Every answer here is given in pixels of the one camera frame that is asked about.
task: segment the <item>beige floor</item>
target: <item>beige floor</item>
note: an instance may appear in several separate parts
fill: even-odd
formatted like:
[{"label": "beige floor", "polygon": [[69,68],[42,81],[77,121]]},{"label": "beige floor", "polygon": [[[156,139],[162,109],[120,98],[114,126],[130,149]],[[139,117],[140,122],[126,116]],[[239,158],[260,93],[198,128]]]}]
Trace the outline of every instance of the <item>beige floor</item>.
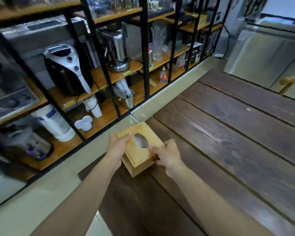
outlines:
[{"label": "beige floor", "polygon": [[[145,121],[178,94],[188,88],[210,69],[223,70],[225,61],[209,58],[184,75],[134,112],[135,118]],[[0,236],[27,236],[48,216],[80,183],[77,174],[106,152],[108,134],[120,132],[136,123],[129,116],[104,132],[59,166],[38,179],[21,193],[0,206]],[[98,213],[87,233],[111,235]]]}]

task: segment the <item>bottle with red label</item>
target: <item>bottle with red label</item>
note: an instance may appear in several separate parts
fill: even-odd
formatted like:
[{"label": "bottle with red label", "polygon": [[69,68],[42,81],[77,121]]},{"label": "bottle with red label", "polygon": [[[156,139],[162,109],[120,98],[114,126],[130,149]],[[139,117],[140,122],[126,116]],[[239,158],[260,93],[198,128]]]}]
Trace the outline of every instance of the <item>bottle with red label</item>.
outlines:
[{"label": "bottle with red label", "polygon": [[167,72],[165,70],[165,66],[163,66],[163,70],[161,71],[160,78],[161,78],[160,79],[161,83],[165,83],[167,80]]}]

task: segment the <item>air fryer handle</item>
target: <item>air fryer handle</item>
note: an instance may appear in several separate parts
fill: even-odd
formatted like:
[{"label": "air fryer handle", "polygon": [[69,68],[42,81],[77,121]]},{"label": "air fryer handle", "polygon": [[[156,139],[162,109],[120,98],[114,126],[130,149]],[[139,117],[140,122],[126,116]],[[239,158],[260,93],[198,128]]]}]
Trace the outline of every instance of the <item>air fryer handle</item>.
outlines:
[{"label": "air fryer handle", "polygon": [[87,93],[91,93],[91,90],[90,90],[90,86],[88,85],[88,83],[85,81],[83,75],[79,76],[79,81],[81,82],[84,90],[87,92]]}]

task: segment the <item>wooden tissue box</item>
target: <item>wooden tissue box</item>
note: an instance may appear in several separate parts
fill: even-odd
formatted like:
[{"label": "wooden tissue box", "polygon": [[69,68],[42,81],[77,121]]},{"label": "wooden tissue box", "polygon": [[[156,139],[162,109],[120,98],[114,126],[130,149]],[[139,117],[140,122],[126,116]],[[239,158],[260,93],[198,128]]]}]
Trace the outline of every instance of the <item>wooden tissue box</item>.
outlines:
[{"label": "wooden tissue box", "polygon": [[157,154],[149,152],[147,147],[149,145],[161,147],[164,146],[164,143],[145,122],[118,133],[117,138],[121,138],[130,132],[133,133],[133,136],[127,142],[126,150],[121,160],[132,177],[135,177],[153,165],[153,160],[157,157]]}]

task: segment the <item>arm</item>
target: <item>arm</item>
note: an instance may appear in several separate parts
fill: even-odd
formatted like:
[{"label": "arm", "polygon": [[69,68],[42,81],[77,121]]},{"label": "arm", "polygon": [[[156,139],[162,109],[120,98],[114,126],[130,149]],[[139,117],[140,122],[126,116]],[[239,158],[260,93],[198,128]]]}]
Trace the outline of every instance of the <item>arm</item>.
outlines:
[{"label": "arm", "polygon": [[149,150],[158,154],[160,160],[156,163],[166,167],[166,174],[177,183],[208,235],[273,235],[255,219],[231,206],[190,170],[182,162],[173,139],[163,147],[149,146]]},{"label": "arm", "polygon": [[82,183],[34,230],[32,236],[84,236],[104,198],[110,180],[121,166],[131,133],[109,135],[108,151]]}]

